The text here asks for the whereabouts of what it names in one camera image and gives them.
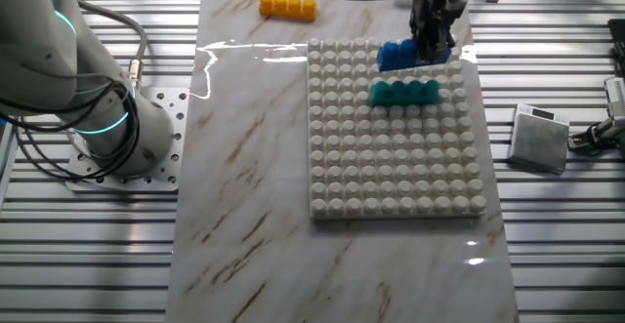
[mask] white baseplate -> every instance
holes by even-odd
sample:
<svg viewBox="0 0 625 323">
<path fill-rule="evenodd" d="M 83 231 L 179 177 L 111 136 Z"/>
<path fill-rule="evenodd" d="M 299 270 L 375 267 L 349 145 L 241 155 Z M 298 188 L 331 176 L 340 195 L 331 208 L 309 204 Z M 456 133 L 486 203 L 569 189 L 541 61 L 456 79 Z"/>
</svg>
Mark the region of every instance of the white baseplate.
<svg viewBox="0 0 625 323">
<path fill-rule="evenodd" d="M 379 47 L 380 41 L 362 38 L 308 44 L 311 217 L 483 215 L 487 203 L 480 170 L 484 161 L 492 170 L 492 160 L 478 160 L 474 146 L 461 74 L 467 62 L 459 61 L 454 49 L 447 64 L 381 73 Z M 415 79 L 436 79 L 440 103 L 369 106 L 376 82 Z"/>
</svg>

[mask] blue brick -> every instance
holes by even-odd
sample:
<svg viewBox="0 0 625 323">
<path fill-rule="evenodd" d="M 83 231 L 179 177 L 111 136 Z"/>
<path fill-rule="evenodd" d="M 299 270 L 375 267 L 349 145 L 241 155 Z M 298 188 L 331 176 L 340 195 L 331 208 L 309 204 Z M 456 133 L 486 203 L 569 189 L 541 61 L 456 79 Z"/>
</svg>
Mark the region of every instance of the blue brick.
<svg viewBox="0 0 625 323">
<path fill-rule="evenodd" d="M 389 41 L 378 51 L 378 68 L 381 72 L 389 70 L 399 70 L 405 68 L 413 68 L 422 65 L 443 64 L 447 63 L 451 50 L 438 58 L 434 63 L 427 61 L 419 61 L 419 49 L 417 44 L 411 39 L 401 42 L 401 45 Z"/>
<path fill-rule="evenodd" d="M 371 106 L 437 104 L 440 100 L 438 89 L 440 89 L 440 84 L 436 80 L 430 80 L 425 84 L 418 80 L 413 80 L 408 84 L 396 81 L 391 85 L 381 81 L 371 87 Z"/>
</svg>

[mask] small gray box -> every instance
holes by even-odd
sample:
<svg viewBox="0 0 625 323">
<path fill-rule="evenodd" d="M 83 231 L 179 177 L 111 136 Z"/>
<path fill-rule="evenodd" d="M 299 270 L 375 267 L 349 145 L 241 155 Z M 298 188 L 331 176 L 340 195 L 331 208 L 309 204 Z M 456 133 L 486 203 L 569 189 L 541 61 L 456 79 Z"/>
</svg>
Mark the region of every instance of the small gray box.
<svg viewBox="0 0 625 323">
<path fill-rule="evenodd" d="M 520 103 L 510 146 L 510 160 L 561 174 L 568 153 L 568 118 Z"/>
</svg>

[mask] yellow brick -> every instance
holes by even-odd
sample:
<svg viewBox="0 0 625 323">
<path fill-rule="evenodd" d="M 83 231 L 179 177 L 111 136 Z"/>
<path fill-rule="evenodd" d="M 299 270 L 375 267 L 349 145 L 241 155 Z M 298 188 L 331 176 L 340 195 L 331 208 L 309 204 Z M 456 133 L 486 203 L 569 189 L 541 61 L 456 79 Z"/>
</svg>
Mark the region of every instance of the yellow brick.
<svg viewBox="0 0 625 323">
<path fill-rule="evenodd" d="M 261 0 L 258 8 L 262 16 L 287 17 L 297 20 L 315 20 L 314 0 Z"/>
</svg>

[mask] marble surface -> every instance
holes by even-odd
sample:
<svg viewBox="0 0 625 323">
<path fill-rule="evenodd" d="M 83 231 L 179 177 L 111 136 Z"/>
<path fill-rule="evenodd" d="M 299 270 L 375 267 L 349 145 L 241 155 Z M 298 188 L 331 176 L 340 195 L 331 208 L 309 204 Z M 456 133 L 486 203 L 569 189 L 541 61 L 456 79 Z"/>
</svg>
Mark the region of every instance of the marble surface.
<svg viewBox="0 0 625 323">
<path fill-rule="evenodd" d="M 306 41 L 409 35 L 393 1 L 317 3 L 308 23 L 202 0 L 167 322 L 517 322 L 498 206 L 310 219 Z"/>
</svg>

